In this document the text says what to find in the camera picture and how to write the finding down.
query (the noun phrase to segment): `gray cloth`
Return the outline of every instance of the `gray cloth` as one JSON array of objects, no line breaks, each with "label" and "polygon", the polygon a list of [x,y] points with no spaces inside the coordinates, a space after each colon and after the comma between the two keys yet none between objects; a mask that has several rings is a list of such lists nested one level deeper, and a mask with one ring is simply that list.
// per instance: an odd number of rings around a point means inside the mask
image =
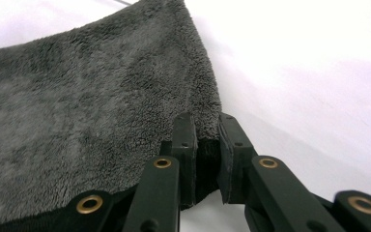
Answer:
[{"label": "gray cloth", "polygon": [[183,112],[217,139],[214,73],[181,0],[0,49],[0,223],[135,185]]}]

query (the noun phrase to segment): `white surface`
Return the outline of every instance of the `white surface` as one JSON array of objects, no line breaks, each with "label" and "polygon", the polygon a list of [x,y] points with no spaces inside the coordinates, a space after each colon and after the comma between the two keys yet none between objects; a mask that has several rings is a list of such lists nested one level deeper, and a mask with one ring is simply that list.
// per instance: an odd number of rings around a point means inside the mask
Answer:
[{"label": "white surface", "polygon": [[[284,160],[316,194],[371,194],[371,0],[186,0],[225,113],[259,154]],[[0,1],[0,47],[72,29],[112,0]],[[181,231],[248,231],[219,193],[182,212]]]}]

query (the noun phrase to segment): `gold ring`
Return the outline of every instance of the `gold ring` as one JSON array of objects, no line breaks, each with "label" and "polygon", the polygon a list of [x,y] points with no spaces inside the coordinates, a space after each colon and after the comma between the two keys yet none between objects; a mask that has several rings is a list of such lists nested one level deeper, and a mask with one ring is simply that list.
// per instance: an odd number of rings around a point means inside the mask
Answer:
[{"label": "gold ring", "polygon": [[267,168],[276,168],[278,166],[275,160],[269,158],[260,159],[260,164]]},{"label": "gold ring", "polygon": [[[348,198],[349,204],[354,207],[355,209],[367,214],[371,215],[371,200],[361,197],[361,196],[351,196]],[[365,205],[360,205],[359,202],[363,202],[368,205],[369,208],[366,208]]]},{"label": "gold ring", "polygon": [[76,206],[76,210],[82,214],[82,215],[87,215],[91,214],[94,211],[98,210],[101,205],[103,204],[103,199],[101,199],[100,196],[98,195],[90,195],[87,196],[79,201]]},{"label": "gold ring", "polygon": [[166,168],[171,165],[171,160],[170,159],[157,159],[154,162],[155,167],[157,168]]}]

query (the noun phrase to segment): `fuzzy fabric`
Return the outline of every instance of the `fuzzy fabric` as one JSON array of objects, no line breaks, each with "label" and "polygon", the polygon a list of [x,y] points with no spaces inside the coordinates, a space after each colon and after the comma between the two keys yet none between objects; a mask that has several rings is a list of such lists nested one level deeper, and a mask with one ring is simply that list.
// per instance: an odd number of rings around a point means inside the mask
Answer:
[{"label": "fuzzy fabric", "polygon": [[138,183],[191,112],[197,200],[216,189],[214,73],[182,0],[143,0],[100,21],[0,49],[0,223],[80,192]]}]

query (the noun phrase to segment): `black mechanical arm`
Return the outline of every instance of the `black mechanical arm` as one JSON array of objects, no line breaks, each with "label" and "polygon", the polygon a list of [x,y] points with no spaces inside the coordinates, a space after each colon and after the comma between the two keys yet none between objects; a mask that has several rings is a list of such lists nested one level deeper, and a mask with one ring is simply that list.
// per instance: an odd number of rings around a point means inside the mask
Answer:
[{"label": "black mechanical arm", "polygon": [[[371,232],[371,195],[341,191],[330,203],[309,192],[282,160],[258,156],[234,117],[221,114],[218,128],[222,199],[245,205],[250,231]],[[179,115],[172,141],[161,143],[160,156],[146,163],[136,187],[79,194],[52,231],[179,231],[180,205],[195,203],[196,149],[192,117]]]}]

